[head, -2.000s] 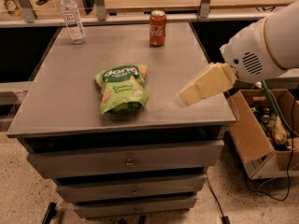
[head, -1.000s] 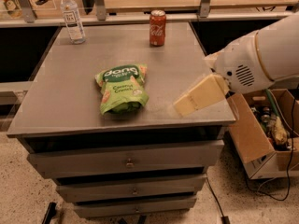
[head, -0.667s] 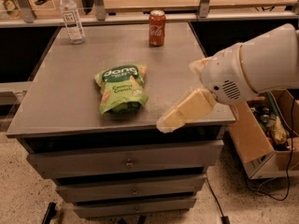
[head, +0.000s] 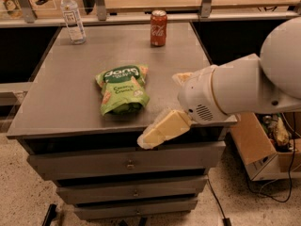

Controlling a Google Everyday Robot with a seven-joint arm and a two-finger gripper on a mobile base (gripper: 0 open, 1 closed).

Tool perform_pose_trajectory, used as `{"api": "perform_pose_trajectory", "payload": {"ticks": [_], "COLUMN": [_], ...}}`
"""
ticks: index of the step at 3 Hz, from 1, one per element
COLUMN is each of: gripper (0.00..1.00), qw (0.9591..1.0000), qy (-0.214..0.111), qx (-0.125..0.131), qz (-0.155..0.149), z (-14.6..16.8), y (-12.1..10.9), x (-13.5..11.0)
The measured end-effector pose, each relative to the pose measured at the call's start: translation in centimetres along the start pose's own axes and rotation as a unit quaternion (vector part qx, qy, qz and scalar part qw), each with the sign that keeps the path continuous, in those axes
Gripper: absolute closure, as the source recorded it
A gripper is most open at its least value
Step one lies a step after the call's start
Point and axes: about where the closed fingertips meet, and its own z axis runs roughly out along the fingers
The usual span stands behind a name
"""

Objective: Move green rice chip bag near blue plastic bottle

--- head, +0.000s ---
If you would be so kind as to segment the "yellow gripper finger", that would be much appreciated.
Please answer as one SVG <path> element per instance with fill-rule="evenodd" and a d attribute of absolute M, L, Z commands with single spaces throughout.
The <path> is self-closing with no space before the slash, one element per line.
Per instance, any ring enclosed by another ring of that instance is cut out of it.
<path fill-rule="evenodd" d="M 172 75 L 172 79 L 178 86 L 182 87 L 190 76 L 191 73 L 175 73 Z"/>
<path fill-rule="evenodd" d="M 191 128 L 191 118 L 182 110 L 164 109 L 138 137 L 143 149 L 153 149 L 165 141 L 181 136 Z"/>

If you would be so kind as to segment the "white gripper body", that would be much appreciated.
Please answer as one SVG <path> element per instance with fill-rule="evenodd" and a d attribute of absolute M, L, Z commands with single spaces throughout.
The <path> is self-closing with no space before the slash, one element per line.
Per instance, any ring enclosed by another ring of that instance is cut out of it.
<path fill-rule="evenodd" d="M 214 98 L 215 69 L 216 66 L 213 65 L 192 73 L 183 83 L 178 94 L 182 109 L 199 124 L 214 124 L 228 118 Z"/>

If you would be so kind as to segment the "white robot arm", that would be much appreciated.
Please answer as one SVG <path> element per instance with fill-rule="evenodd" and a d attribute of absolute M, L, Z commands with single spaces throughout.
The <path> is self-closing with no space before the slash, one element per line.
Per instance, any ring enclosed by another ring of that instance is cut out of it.
<path fill-rule="evenodd" d="M 274 114 L 301 108 L 301 18 L 277 26 L 259 54 L 211 65 L 181 83 L 179 110 L 164 109 L 137 139 L 152 149 L 190 130 L 243 112 Z"/>

